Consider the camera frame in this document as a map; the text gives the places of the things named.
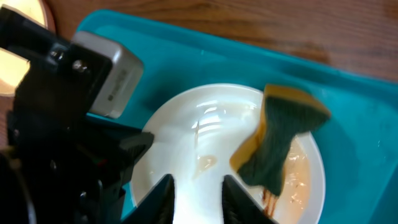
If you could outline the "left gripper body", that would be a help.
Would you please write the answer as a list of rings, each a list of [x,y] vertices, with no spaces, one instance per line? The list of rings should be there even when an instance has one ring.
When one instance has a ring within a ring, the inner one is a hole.
[[[1,48],[30,62],[7,114],[2,223],[120,223],[140,129],[86,118],[112,61],[1,8]]]

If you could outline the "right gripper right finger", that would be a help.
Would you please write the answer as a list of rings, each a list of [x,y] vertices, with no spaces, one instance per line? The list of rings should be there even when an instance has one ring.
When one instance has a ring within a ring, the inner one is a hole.
[[[224,224],[277,224],[266,217],[232,175],[225,175],[221,202]]]

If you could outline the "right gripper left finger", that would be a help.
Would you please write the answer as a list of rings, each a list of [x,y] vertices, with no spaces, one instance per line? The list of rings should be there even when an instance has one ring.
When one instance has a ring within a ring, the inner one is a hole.
[[[172,224],[175,211],[175,182],[164,175],[122,224]]]

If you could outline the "white plate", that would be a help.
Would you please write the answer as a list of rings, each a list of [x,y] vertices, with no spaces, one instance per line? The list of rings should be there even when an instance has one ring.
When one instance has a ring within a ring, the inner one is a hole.
[[[221,186],[233,170],[229,159],[259,122],[262,93],[241,85],[213,84],[185,91],[162,105],[144,131],[154,143],[135,165],[131,194],[139,205],[165,175],[175,181],[175,223],[222,223]],[[278,200],[261,187],[246,187],[261,210],[279,223],[318,223],[325,200],[325,172],[310,133],[291,143]]]

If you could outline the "green yellow sponge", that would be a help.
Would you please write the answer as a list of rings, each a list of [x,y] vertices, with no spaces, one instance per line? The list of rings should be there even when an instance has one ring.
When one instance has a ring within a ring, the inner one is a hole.
[[[267,84],[259,124],[238,147],[229,164],[249,186],[262,186],[278,197],[284,184],[284,163],[298,134],[314,131],[331,117],[312,95],[287,86]]]

